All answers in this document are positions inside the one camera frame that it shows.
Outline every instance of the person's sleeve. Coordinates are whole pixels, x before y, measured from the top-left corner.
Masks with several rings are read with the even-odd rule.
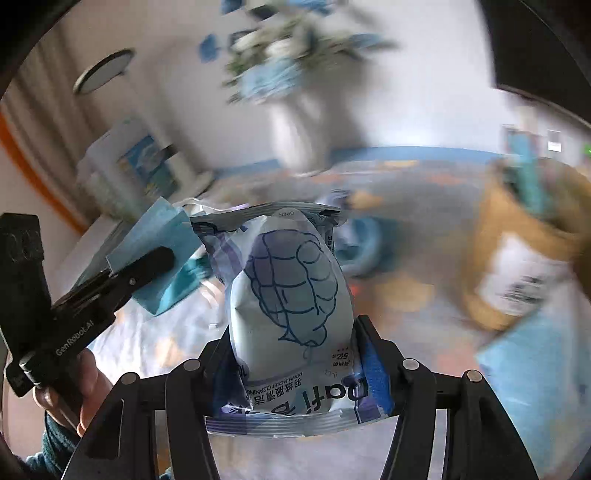
[[[60,480],[80,437],[45,414],[41,451],[27,457],[24,468],[31,479]]]

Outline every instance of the blue paper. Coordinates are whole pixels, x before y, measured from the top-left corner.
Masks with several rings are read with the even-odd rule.
[[[538,473],[554,451],[557,412],[563,412],[564,334],[537,313],[478,353],[478,362],[505,407]]]
[[[111,270],[118,272],[156,247],[167,247],[174,252],[173,269],[133,295],[151,314],[159,315],[201,283],[203,268],[194,261],[187,263],[201,244],[187,213],[159,198],[107,256],[107,261]]]
[[[519,195],[526,210],[533,216],[543,216],[549,202],[537,170],[537,157],[532,149],[530,136],[519,132],[510,136],[511,149],[519,156],[516,168]]]

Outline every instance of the white vase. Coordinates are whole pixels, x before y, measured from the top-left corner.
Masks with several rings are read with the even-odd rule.
[[[272,145],[279,162],[295,176],[311,176],[328,168],[328,146],[320,122],[292,93],[268,102]]]

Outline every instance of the face mask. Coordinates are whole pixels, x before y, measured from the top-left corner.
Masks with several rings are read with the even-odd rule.
[[[201,245],[183,208],[160,198],[107,256],[107,261],[111,270],[117,272],[156,247],[168,247],[174,252],[174,268],[132,297],[151,314],[159,315],[198,288],[210,275],[208,259],[193,256]]]

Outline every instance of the round mirror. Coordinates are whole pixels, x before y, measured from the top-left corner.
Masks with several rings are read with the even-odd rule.
[[[105,57],[78,77],[74,84],[74,93],[82,95],[94,92],[117,75],[121,75],[134,56],[135,50],[125,48]]]

